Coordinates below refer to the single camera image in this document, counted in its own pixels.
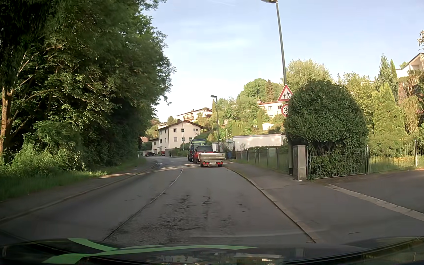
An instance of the tree trunk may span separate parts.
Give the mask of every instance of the tree trunk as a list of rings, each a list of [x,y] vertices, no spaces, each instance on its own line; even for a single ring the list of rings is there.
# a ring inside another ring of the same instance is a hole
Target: tree trunk
[[[12,119],[11,115],[12,95],[3,85],[2,91],[2,111],[1,111],[1,133],[0,133],[0,158],[3,155],[4,149],[9,144],[9,136],[11,133]]]

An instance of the metal fence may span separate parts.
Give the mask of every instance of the metal fence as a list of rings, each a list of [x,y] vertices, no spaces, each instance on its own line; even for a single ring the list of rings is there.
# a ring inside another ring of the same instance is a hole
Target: metal fence
[[[389,155],[367,146],[359,152],[314,155],[307,150],[307,179],[331,178],[424,166],[424,141],[400,144]]]
[[[369,146],[347,153],[312,154],[307,149],[307,179],[331,178],[424,167],[424,141],[401,143],[382,155]],[[255,148],[235,152],[236,160],[256,166],[289,172],[286,148]]]
[[[283,172],[289,172],[289,159],[286,149],[261,148],[236,151],[237,160],[256,166],[268,167]]]

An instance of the stone pillar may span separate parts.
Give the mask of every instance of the stone pillar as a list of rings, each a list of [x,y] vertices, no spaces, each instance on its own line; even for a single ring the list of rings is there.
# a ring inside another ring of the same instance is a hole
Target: stone pillar
[[[293,176],[301,181],[307,179],[307,154],[305,145],[294,145],[293,149]]]

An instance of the sky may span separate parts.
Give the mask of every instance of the sky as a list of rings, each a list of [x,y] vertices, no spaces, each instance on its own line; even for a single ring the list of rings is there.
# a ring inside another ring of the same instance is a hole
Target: sky
[[[355,72],[373,79],[384,53],[398,67],[423,51],[424,0],[279,0],[286,65],[324,64],[333,78]],[[235,98],[256,78],[282,83],[276,6],[260,0],[167,0],[147,13],[167,35],[164,50],[176,72],[166,121],[211,107],[211,94]]]

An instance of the street lamp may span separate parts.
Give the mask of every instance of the street lamp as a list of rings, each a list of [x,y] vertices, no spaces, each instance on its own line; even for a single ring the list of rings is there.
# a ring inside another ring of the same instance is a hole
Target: street lamp
[[[182,145],[183,145],[183,155],[184,155],[184,143],[186,142],[186,139],[184,138],[184,121],[181,121],[181,126],[182,126],[182,129],[181,129],[181,131],[182,131],[182,133],[183,133],[183,137],[181,137],[182,139],[181,139],[181,142],[182,142]]]
[[[282,73],[284,75],[284,85],[287,84],[287,77],[286,77],[286,61],[284,60],[284,44],[282,42],[282,31],[281,31],[281,18],[279,16],[279,5],[278,0],[261,0],[266,3],[270,4],[276,4],[276,11],[278,12],[278,25],[279,25],[279,38],[281,40],[281,57],[282,57]]]
[[[218,99],[217,96],[211,95],[211,98],[215,98],[215,111],[217,112],[217,136],[218,139],[217,141],[219,142],[219,144],[217,145],[217,151],[220,153],[220,125],[219,125],[219,107],[217,106],[218,104]]]

